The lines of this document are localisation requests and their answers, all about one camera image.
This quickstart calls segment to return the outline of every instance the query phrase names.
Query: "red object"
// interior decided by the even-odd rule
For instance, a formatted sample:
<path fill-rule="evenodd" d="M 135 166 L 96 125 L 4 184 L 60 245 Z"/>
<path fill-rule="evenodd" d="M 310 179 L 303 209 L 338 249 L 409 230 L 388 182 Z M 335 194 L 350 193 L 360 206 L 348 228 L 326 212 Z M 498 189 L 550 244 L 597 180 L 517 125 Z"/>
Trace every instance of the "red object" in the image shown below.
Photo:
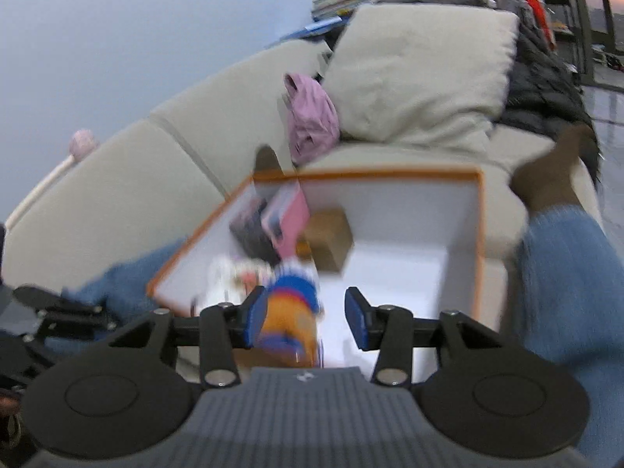
<path fill-rule="evenodd" d="M 546 20 L 546 11 L 544 10 L 544 7 L 542 7 L 542 4 L 539 0 L 526 0 L 526 2 L 531 6 L 537 24 L 539 24 L 540 28 L 544 32 L 544 36 L 546 37 L 550 50 L 554 50 L 555 40 L 552 35 L 552 31 L 548 27 L 548 21 Z"/>

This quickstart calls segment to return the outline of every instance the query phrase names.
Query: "black jacket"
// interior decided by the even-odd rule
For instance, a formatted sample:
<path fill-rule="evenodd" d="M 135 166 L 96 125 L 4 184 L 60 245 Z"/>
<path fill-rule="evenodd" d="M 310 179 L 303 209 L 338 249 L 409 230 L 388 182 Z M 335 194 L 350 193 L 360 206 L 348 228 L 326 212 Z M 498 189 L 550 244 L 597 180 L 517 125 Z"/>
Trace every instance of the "black jacket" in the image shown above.
<path fill-rule="evenodd" d="M 498 123 L 515 126 L 553 140 L 576 121 L 592 126 L 572 75 L 542 39 L 520 24 L 517 53 L 509 73 L 509 95 Z M 581 156 L 592 179 L 598 175 L 598 147 Z"/>

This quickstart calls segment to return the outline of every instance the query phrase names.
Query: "foot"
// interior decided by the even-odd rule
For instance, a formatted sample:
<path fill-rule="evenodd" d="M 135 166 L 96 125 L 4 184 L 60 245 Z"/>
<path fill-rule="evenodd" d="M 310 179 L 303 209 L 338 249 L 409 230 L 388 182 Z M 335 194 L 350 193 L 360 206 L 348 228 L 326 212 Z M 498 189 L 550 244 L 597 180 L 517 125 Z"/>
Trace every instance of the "foot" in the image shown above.
<path fill-rule="evenodd" d="M 591 127 L 575 123 L 564 129 L 550 152 L 516 169 L 509 187 L 533 216 L 552 206 L 581 203 L 572 188 L 570 173 L 578 163 L 582 146 L 596 137 Z"/>
<path fill-rule="evenodd" d="M 280 161 L 271 146 L 260 146 L 256 151 L 256 163 L 253 167 L 256 172 L 282 172 Z"/>

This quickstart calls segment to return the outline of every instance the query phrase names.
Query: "pink ball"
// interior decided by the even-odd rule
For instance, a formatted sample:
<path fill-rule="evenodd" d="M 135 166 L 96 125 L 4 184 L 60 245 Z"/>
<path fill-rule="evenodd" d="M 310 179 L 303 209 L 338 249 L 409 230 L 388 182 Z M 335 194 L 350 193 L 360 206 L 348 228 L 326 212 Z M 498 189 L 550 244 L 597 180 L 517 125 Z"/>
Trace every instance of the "pink ball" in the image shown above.
<path fill-rule="evenodd" d="M 69 154 L 74 157 L 74 160 L 82 161 L 98 146 L 99 142 L 91 130 L 78 130 L 69 142 Z"/>

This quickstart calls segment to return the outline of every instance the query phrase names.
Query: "open box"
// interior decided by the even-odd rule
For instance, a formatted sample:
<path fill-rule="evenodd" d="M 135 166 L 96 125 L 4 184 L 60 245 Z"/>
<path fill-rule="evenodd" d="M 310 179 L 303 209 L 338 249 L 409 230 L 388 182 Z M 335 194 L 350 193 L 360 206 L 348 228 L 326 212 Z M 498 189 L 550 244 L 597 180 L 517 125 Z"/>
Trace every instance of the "open box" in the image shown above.
<path fill-rule="evenodd" d="M 317 335 L 324 365 L 359 366 L 369 378 L 377 352 L 357 349 L 344 317 L 344 292 L 356 286 L 374 305 L 408 308 L 437 318 L 444 309 L 479 317 L 482 274 L 483 185 L 476 169 L 403 169 L 263 174 L 244 181 L 148 287 L 156 302 L 189 316 L 205 293 L 207 269 L 218 256 L 246 257 L 230 221 L 259 195 L 266 199 L 298 180 L 311 213 L 344 209 L 354 246 L 342 273 L 319 273 L 324 314 Z M 414 351 L 413 381 L 436 369 L 432 350 Z"/>

